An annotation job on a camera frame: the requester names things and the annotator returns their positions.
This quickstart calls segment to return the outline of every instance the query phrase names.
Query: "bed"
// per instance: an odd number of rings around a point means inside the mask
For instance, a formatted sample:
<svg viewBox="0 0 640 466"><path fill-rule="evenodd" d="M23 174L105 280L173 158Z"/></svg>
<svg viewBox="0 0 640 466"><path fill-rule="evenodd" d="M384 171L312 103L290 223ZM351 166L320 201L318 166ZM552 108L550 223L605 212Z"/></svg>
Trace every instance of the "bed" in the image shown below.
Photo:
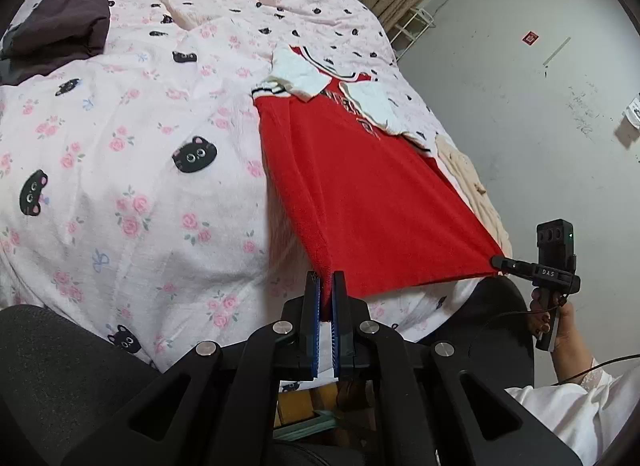
<svg viewBox="0 0 640 466"><path fill-rule="evenodd" d="M310 263L266 174L251 97L278 43L375 74L426 139L453 141L357 0L110 1L104 54L0 86L0 306L46 306L111 341L131 334L130 351L164 371L201 340L246 339L303 292ZM172 51L198 62L176 66ZM187 184L170 154L195 135L215 143L217 171ZM15 195L33 168L49 181L42 214L28 217ZM477 282L367 301L373 319L415 341ZM333 376L326 323L320 354L313 385Z"/></svg>

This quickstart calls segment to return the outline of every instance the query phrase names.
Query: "wire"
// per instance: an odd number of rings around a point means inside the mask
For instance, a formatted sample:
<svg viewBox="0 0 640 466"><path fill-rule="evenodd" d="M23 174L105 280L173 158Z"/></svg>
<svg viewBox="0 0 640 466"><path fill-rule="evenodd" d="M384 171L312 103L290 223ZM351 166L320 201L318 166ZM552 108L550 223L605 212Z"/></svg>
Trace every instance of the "wire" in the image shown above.
<svg viewBox="0 0 640 466"><path fill-rule="evenodd" d="M606 367L607 365L610 365L612 363L618 363L620 361L626 361L626 360L635 360L640 358L640 354L631 354L630 356L624 356L622 358L616 358L614 360L609 360L609 361L605 361L604 363L601 363L599 365L597 365L596 367L591 367L591 369L585 370L584 372L580 372L580 374L575 374L575 376L571 376L570 378L561 381L561 382L557 382L555 385L552 386L560 386L560 385L564 385L565 383L569 383L571 380L574 380L576 378L579 378L580 376L584 376L585 374L588 374L589 372L592 372L593 370L598 370L601 369L602 367Z"/></svg>
<svg viewBox="0 0 640 466"><path fill-rule="evenodd" d="M553 311L555 309L558 309L558 308L560 308L559 305L554 305L553 307L551 307L549 309L544 309L544 310L540 310L540 311L509 311L509 312L502 312L500 314L497 314L496 316L491 318L487 323L485 323L482 326L482 328L478 331L478 334L476 334L476 336L471 340L471 344L469 345L469 350L466 353L466 355L469 357L469 359L471 359L471 349L473 348L474 343L476 343L476 340L478 340L478 338L480 337L480 335L482 334L484 329L486 329L489 325L491 325L496 320L498 320L500 318L504 318L505 316L512 316L512 315L516 315L516 314L544 314L545 312L551 312L551 311Z"/></svg>

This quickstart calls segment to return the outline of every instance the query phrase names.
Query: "metal bolt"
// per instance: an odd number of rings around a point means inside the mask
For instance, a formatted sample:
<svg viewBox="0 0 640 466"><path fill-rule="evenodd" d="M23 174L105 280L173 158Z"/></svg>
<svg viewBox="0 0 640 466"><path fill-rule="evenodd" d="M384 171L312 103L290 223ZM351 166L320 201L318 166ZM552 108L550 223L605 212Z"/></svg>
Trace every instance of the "metal bolt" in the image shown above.
<svg viewBox="0 0 640 466"><path fill-rule="evenodd" d="M213 341L201 341L196 345L196 352L200 356L210 356L216 352L217 347Z"/></svg>
<svg viewBox="0 0 640 466"><path fill-rule="evenodd" d="M364 334L375 334L380 330L380 325L372 320L366 320L360 324L360 330Z"/></svg>
<svg viewBox="0 0 640 466"><path fill-rule="evenodd" d="M449 356L453 356L456 352L455 348L451 343L447 343L446 341L441 341L436 344L436 354L438 356L442 356L443 358L448 358Z"/></svg>
<svg viewBox="0 0 640 466"><path fill-rule="evenodd" d="M293 325L288 321L280 320L273 324L273 331L277 334L289 334L293 330Z"/></svg>

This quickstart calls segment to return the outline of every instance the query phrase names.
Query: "folded dark garment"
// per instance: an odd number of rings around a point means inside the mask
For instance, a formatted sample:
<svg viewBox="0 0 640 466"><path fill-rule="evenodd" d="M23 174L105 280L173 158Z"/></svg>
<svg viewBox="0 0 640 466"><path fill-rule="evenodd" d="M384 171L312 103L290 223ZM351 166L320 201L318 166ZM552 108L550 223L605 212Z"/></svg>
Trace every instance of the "folded dark garment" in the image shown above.
<svg viewBox="0 0 640 466"><path fill-rule="evenodd" d="M42 0L5 35L0 84L19 84L73 60L102 54L110 18L109 0Z"/></svg>

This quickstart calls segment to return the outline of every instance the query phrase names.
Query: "wall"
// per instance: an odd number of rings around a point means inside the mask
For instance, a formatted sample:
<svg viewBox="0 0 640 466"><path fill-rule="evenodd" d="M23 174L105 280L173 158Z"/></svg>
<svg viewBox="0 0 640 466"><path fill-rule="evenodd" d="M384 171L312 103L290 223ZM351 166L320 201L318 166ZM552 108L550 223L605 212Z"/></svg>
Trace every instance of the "wall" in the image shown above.
<svg viewBox="0 0 640 466"><path fill-rule="evenodd" d="M536 224L574 224L578 326L602 362L640 353L640 37L616 0L427 0L436 27L401 60L535 261ZM540 38L527 46L529 32ZM546 59L570 37L548 64ZM530 285L518 281L530 300ZM536 355L536 384L555 379ZM638 362L612 366L620 372Z"/></svg>

